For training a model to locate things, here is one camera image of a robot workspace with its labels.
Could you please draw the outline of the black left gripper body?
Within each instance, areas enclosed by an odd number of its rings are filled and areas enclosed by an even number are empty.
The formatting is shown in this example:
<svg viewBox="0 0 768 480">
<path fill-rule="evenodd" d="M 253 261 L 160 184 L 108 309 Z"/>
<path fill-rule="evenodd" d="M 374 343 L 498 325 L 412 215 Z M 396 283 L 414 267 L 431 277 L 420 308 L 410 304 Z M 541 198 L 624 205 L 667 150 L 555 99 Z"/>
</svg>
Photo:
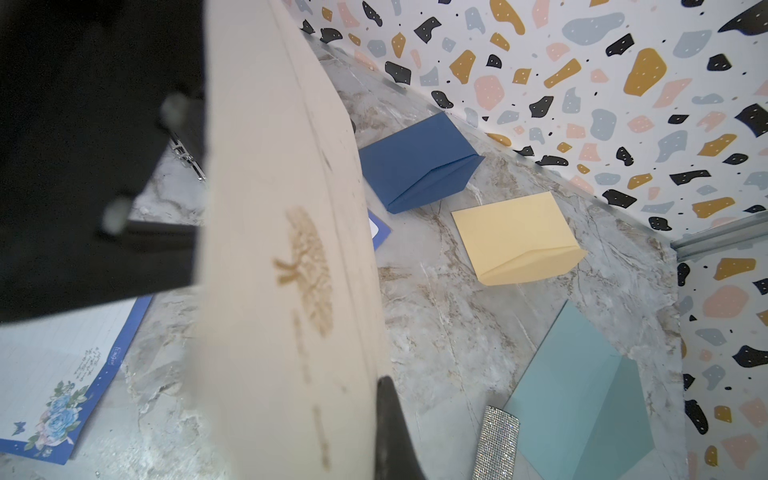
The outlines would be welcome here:
<svg viewBox="0 0 768 480">
<path fill-rule="evenodd" d="M 130 213 L 204 85 L 199 1 L 1 5 L 1 319 L 189 286 L 197 230 Z"/>
</svg>

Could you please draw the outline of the white letter paper blue border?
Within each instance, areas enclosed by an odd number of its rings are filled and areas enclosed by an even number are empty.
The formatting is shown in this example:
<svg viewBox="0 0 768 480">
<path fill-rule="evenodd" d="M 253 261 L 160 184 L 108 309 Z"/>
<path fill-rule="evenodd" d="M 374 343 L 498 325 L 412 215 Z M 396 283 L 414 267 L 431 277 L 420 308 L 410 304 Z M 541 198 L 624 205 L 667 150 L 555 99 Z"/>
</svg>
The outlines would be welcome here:
<svg viewBox="0 0 768 480">
<path fill-rule="evenodd" d="M 144 296 L 2 325 L 2 452 L 67 463 L 151 301 Z"/>
</svg>

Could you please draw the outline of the yellow kraft envelope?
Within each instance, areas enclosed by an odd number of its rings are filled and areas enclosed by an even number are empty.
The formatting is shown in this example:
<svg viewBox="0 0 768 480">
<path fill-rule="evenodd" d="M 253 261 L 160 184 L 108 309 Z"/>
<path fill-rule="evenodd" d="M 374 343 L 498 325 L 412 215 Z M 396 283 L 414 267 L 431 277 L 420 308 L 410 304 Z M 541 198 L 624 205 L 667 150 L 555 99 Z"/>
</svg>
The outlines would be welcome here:
<svg viewBox="0 0 768 480">
<path fill-rule="evenodd" d="M 485 286 L 564 275 L 587 255 L 549 192 L 454 211 L 452 217 Z"/>
</svg>

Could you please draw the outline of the cream envelope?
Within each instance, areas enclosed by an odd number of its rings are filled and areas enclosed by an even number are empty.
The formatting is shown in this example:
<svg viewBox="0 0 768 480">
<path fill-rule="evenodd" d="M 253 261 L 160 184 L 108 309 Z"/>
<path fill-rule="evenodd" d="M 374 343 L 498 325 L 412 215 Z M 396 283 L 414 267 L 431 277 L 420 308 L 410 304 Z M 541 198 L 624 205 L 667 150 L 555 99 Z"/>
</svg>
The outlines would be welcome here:
<svg viewBox="0 0 768 480">
<path fill-rule="evenodd" d="M 209 1 L 194 385 L 238 479 L 370 479 L 390 370 L 351 119 L 280 1 Z"/>
</svg>

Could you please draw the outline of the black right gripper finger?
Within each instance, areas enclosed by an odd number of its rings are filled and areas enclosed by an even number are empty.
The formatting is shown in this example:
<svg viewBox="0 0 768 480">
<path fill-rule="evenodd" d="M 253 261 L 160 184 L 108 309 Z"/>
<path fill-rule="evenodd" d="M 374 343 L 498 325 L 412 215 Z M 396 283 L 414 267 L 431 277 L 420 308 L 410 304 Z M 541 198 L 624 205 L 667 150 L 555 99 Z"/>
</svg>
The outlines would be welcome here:
<svg viewBox="0 0 768 480">
<path fill-rule="evenodd" d="M 408 431 L 394 381 L 382 376 L 376 397 L 376 480 L 425 480 Z"/>
</svg>

